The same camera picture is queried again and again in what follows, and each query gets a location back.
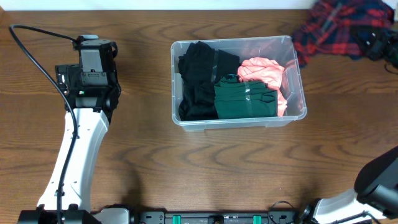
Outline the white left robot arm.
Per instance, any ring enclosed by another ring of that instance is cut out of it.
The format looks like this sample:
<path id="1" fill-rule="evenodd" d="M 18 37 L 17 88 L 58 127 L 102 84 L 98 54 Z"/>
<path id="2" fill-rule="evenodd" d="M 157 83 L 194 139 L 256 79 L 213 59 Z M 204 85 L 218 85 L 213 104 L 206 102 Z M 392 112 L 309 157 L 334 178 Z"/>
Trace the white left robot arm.
<path id="1" fill-rule="evenodd" d="M 131 223 L 130 209 L 110 205 L 91 213 L 90 195 L 102 140 L 117 107 L 120 86 L 117 71 L 57 65 L 57 86 L 68 104 L 60 152 L 36 209 L 23 210 L 19 223 Z"/>

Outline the dark green garment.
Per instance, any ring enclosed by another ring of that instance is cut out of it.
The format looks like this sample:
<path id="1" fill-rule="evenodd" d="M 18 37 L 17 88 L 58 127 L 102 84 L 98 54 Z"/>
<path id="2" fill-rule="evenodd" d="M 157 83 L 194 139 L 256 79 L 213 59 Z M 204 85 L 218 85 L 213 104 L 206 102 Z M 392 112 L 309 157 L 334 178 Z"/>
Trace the dark green garment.
<path id="1" fill-rule="evenodd" d="M 262 81 L 239 82 L 230 75 L 215 83 L 214 89 L 219 119 L 277 116 L 277 91 L 269 89 Z"/>

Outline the clear plastic storage container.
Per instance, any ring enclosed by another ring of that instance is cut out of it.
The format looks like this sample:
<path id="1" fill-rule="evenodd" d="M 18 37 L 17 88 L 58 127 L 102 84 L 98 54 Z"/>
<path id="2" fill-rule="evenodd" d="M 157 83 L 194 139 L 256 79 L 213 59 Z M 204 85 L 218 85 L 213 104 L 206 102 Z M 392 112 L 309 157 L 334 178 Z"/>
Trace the clear plastic storage container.
<path id="1" fill-rule="evenodd" d="M 288 35 L 270 37 L 250 37 L 238 39 L 204 40 L 212 49 L 223 50 L 237 55 L 241 60 L 263 57 L 276 60 L 285 68 L 280 88 L 287 100 L 287 109 L 283 117 L 212 119 L 182 121 L 178 109 L 183 100 L 183 80 L 178 69 L 178 60 L 192 43 L 191 40 L 179 40 L 170 48 L 172 80 L 172 120 L 185 131 L 203 131 L 205 129 L 248 128 L 248 127 L 281 127 L 293 121 L 301 120 L 307 115 L 307 104 L 302 85 L 299 61 L 292 38 Z"/>

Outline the red plaid flannel shirt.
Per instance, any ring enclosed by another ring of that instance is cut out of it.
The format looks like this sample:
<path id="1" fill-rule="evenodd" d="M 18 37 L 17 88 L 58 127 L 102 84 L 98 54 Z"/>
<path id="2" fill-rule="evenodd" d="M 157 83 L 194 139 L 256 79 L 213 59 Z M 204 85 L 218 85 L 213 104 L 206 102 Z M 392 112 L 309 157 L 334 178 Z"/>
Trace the red plaid flannel shirt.
<path id="1" fill-rule="evenodd" d="M 355 26 L 389 29 L 394 10 L 379 0 L 321 0 L 308 10 L 307 20 L 292 34 L 300 67 L 316 54 L 344 55 L 353 60 L 364 54 L 350 30 Z"/>

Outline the pink garment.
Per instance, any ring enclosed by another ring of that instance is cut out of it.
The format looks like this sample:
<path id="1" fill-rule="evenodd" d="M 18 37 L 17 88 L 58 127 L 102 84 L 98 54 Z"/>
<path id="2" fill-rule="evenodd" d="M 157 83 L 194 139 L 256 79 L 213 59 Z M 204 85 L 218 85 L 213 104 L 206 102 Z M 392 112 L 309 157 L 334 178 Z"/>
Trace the pink garment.
<path id="1" fill-rule="evenodd" d="M 244 60 L 238 68 L 240 82 L 262 81 L 268 89 L 277 91 L 277 115 L 282 117 L 287 109 L 287 100 L 283 97 L 280 88 L 283 81 L 285 68 L 276 60 L 253 57 Z"/>

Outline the black trousers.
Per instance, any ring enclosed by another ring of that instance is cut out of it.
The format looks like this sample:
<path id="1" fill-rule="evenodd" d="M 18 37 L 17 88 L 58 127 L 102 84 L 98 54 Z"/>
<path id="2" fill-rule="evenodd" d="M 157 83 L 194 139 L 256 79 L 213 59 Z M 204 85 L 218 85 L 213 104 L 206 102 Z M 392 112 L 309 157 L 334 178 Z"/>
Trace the black trousers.
<path id="1" fill-rule="evenodd" d="M 182 121 L 218 119 L 211 82 L 215 49 L 204 42 L 191 43 L 179 56 L 178 69 L 183 80 L 183 100 L 178 114 Z"/>

